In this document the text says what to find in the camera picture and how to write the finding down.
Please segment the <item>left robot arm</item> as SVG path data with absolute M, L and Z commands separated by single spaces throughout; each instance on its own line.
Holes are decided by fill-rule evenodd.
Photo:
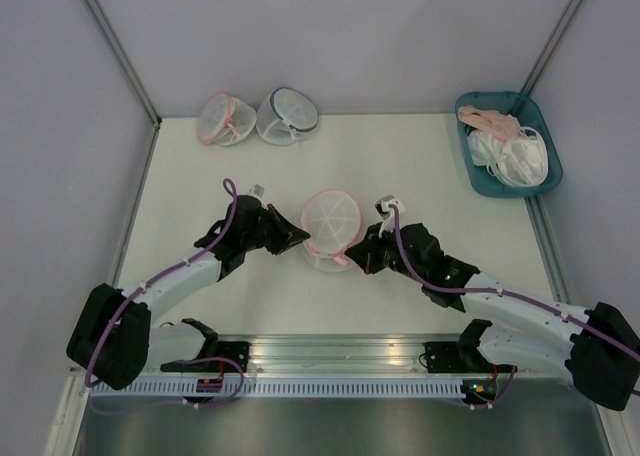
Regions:
M 194 318 L 168 326 L 158 326 L 158 319 L 229 276 L 247 253 L 266 249 L 280 255 L 309 237 L 273 205 L 256 196 L 237 196 L 224 219 L 158 275 L 122 288 L 106 283 L 93 288 L 66 354 L 84 368 L 87 387 L 104 383 L 121 390 L 154 367 L 179 371 L 190 365 L 209 371 L 218 360 L 218 333 Z

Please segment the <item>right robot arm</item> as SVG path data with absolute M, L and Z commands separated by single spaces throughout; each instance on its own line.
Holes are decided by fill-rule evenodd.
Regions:
M 420 283 L 436 305 L 471 315 L 456 347 L 469 371 L 493 364 L 553 375 L 614 411 L 636 391 L 639 337 L 612 305 L 589 309 L 520 294 L 446 254 L 420 223 L 391 231 L 373 225 L 346 255 L 366 274 L 389 269 Z

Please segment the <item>pink-zip mesh laundry bag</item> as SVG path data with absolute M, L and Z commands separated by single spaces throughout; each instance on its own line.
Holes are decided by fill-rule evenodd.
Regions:
M 316 193 L 304 204 L 300 223 L 310 235 L 303 248 L 312 267 L 329 273 L 353 267 L 345 252 L 360 238 L 363 216 L 351 195 L 339 189 Z

